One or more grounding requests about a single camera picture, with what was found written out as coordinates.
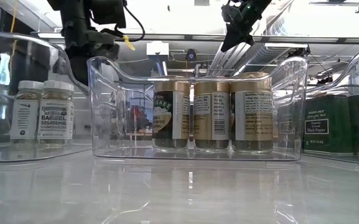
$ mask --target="glass spice jar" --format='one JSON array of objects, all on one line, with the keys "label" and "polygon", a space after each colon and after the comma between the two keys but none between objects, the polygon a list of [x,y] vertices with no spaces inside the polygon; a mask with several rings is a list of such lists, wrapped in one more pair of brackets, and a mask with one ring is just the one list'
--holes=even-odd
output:
[{"label": "glass spice jar", "polygon": [[193,138],[197,152],[222,153],[229,146],[230,84],[200,82],[194,85]]},{"label": "glass spice jar", "polygon": [[188,148],[190,84],[156,82],[153,99],[153,148],[172,152]]},{"label": "glass spice jar", "polygon": [[37,123],[42,98],[42,82],[20,81],[14,98],[10,159],[32,159],[37,144]]},{"label": "glass spice jar", "polygon": [[73,138],[74,86],[49,80],[44,82],[40,102],[38,141],[40,149],[68,147]]},{"label": "glass spice jar", "polygon": [[[263,72],[239,74],[242,78],[261,78]],[[272,81],[232,82],[231,146],[241,153],[267,153],[273,149]]]}]

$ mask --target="white label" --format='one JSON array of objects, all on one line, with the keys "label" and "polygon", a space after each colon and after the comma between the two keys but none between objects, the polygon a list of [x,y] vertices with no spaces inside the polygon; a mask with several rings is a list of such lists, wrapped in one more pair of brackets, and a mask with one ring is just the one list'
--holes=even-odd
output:
[{"label": "white label", "polygon": [[189,137],[190,100],[184,93],[172,93],[172,139],[185,139]]},{"label": "white label", "polygon": [[270,93],[244,93],[245,113],[272,113]]},{"label": "white label", "polygon": [[236,122],[236,140],[245,140],[245,104],[244,92],[235,93],[235,122]]},{"label": "white label", "polygon": [[194,114],[211,113],[211,95],[200,95],[194,97]]},{"label": "white label", "polygon": [[190,114],[190,98],[188,96],[184,96],[183,111],[184,114]]},{"label": "white label", "polygon": [[39,102],[15,100],[13,104],[11,139],[35,139]]},{"label": "white label", "polygon": [[38,139],[71,139],[73,137],[74,105],[72,102],[42,100]]},{"label": "white label", "polygon": [[172,139],[182,139],[182,118],[184,107],[184,94],[174,91],[172,93]]},{"label": "white label", "polygon": [[212,93],[212,140],[229,140],[229,94]]}]

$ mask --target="product label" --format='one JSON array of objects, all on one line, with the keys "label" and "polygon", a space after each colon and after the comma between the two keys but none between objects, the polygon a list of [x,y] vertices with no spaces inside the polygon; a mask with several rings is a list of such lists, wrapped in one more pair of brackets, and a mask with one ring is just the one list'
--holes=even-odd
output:
[{"label": "product label", "polygon": [[189,138],[190,100],[179,91],[163,91],[154,95],[153,138]]},{"label": "product label", "polygon": [[214,92],[194,98],[194,138],[229,139],[229,94]]},{"label": "product label", "polygon": [[42,100],[38,139],[71,139],[73,137],[74,105],[72,102]]},{"label": "product label", "polygon": [[329,134],[329,119],[305,121],[305,134]]},{"label": "product label", "polygon": [[273,139],[271,93],[235,93],[235,140],[268,141]]},{"label": "product label", "polygon": [[37,100],[14,101],[11,139],[35,139],[38,111]]}]

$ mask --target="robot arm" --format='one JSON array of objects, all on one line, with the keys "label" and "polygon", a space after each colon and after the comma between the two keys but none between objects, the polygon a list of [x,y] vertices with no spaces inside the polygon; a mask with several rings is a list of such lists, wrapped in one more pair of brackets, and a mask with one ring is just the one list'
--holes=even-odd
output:
[{"label": "robot arm", "polygon": [[[229,5],[231,1],[240,4],[231,6]],[[249,33],[253,30],[254,23],[262,18],[262,12],[271,1],[229,0],[226,5],[222,6],[222,17],[227,29],[222,52],[226,52],[241,42],[250,45],[254,43]],[[126,0],[48,0],[48,2],[52,9],[60,11],[63,24],[62,36],[65,38],[66,53],[74,76],[87,85],[86,61],[89,58],[104,56],[115,60],[118,56],[119,46],[114,39],[123,36],[117,28],[126,27],[124,16],[124,8],[127,9]],[[97,24],[116,24],[116,28],[98,32],[91,26],[91,19]],[[132,41],[141,40],[143,36],[144,29],[142,37]]]},{"label": "robot arm", "polygon": [[97,24],[116,24],[125,28],[123,0],[48,0],[62,18],[62,36],[65,39],[66,53],[70,59],[75,78],[88,84],[86,61],[94,56],[104,56],[115,60],[119,46],[114,34],[118,31],[98,32],[91,26],[91,19]]},{"label": "robot arm", "polygon": [[[238,3],[238,6],[230,6],[230,2]],[[246,42],[253,45],[253,37],[250,32],[253,30],[254,23],[262,19],[262,12],[272,0],[229,0],[222,6],[222,17],[226,22],[226,37],[221,48],[226,52],[232,47]]]}]

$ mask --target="white countertop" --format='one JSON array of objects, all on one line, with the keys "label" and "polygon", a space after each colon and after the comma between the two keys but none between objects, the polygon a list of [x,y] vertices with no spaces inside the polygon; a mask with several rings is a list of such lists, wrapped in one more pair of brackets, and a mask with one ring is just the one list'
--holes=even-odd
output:
[{"label": "white countertop", "polygon": [[359,223],[359,165],[108,161],[90,151],[0,164],[0,223]]}]

